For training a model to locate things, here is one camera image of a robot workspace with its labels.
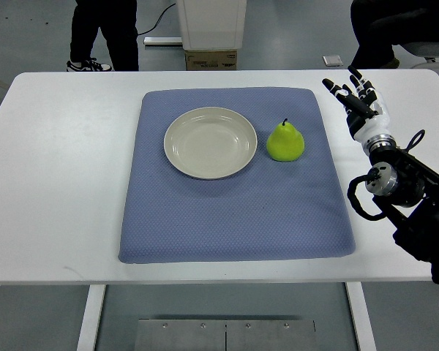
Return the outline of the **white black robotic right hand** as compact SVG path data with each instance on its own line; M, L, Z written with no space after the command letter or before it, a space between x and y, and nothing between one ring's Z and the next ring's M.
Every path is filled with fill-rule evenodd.
M376 148L395 147L389 131L390 116L382 96L356 68L349 66L348 70L355 94L348 86L338 86L328 78L322 83L343 105L350 136L361 144L366 155Z

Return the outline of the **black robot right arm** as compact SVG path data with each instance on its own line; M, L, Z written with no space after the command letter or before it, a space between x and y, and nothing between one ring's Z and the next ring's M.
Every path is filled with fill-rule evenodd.
M372 166L349 183L347 196L359 216L388 219L396 228L395 244L429 263L439 284L439 174L409 153L424 133L417 132L406 148L387 134L367 140L363 146Z

